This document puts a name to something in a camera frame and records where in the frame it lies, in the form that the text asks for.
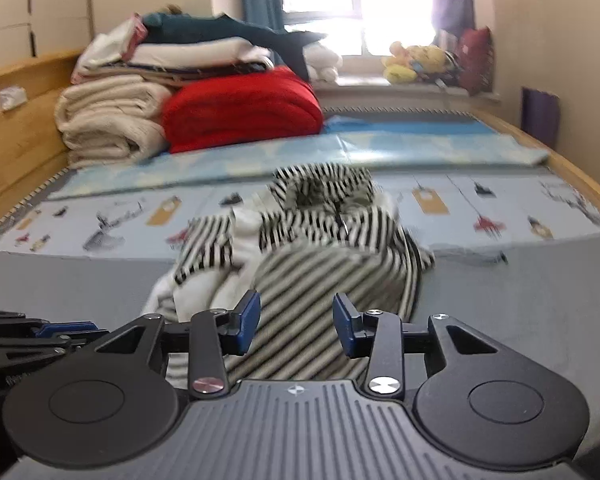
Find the shark plush toy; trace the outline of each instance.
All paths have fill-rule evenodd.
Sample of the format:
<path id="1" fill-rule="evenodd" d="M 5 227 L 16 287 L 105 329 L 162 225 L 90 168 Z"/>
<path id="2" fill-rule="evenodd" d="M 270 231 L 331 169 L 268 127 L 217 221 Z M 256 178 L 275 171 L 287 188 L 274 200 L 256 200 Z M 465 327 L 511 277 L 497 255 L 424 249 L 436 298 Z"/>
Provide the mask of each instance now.
<path id="1" fill-rule="evenodd" d="M 154 12 L 142 17 L 149 31 L 143 43 L 202 43 L 203 41 L 244 38 L 255 46 L 277 52 L 282 61 L 303 80 L 309 81 L 303 47 L 326 37 L 316 32 L 277 32 L 250 25 L 222 14 L 216 18 L 194 18 L 188 14 Z"/>

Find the window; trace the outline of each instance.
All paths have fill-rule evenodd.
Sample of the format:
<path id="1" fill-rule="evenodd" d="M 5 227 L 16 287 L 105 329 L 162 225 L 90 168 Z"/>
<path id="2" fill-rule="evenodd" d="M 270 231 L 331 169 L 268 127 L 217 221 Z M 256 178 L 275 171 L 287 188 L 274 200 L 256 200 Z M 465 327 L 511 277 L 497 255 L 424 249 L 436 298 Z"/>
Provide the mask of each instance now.
<path id="1" fill-rule="evenodd" d="M 342 56 L 387 56 L 394 41 L 430 44 L 431 0 L 283 0 L 287 30 L 329 35 Z"/>

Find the yellow plush toy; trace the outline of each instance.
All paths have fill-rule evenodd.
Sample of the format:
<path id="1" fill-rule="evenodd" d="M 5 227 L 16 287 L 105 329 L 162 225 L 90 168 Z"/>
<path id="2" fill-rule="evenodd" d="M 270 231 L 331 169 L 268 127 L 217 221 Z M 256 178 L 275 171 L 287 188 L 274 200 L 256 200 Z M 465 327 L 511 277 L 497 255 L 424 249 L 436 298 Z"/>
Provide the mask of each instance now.
<path id="1" fill-rule="evenodd" d="M 389 65 L 382 75 L 391 84 L 413 83 L 418 78 L 415 70 L 400 64 Z"/>
<path id="2" fill-rule="evenodd" d="M 384 78 L 388 82 L 410 83 L 418 76 L 442 73 L 446 70 L 446 53 L 436 46 L 408 46 L 404 48 L 402 43 L 395 41 L 389 47 L 391 57 L 382 58 L 386 67 Z"/>

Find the red pillow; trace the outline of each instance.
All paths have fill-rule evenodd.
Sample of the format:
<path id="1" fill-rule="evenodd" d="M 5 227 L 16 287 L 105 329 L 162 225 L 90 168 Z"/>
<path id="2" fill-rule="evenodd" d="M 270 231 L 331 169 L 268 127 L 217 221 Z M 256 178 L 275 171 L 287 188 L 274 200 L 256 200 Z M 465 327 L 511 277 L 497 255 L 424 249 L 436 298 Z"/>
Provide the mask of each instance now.
<path id="1" fill-rule="evenodd" d="M 489 28 L 467 29 L 460 38 L 456 56 L 461 68 L 460 86 L 466 89 L 469 95 L 488 90 L 493 63 L 493 46 Z"/>

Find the light blue bedsheet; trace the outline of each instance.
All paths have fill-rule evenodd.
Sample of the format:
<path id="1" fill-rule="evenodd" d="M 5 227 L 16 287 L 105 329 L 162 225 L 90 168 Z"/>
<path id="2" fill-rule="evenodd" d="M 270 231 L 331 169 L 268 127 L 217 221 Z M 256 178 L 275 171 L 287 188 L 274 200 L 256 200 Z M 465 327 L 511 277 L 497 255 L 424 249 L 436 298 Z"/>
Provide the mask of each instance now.
<path id="1" fill-rule="evenodd" d="M 525 148 L 513 137 L 395 135 L 357 132 L 263 140 L 197 152 L 161 155 L 142 165 L 112 164 L 75 174 L 50 200 L 181 184 L 269 176 L 295 164 L 340 162 L 370 169 L 449 166 L 535 166 L 546 150 Z"/>
<path id="2" fill-rule="evenodd" d="M 324 121 L 324 134 L 343 134 L 353 132 L 378 132 L 388 134 L 411 135 L 493 135 L 497 133 L 483 122 L 473 118 L 462 121 L 450 121 L 448 116 L 437 117 L 432 114 L 427 120 L 416 118 L 408 121 L 370 122 L 345 116 L 332 116 Z"/>

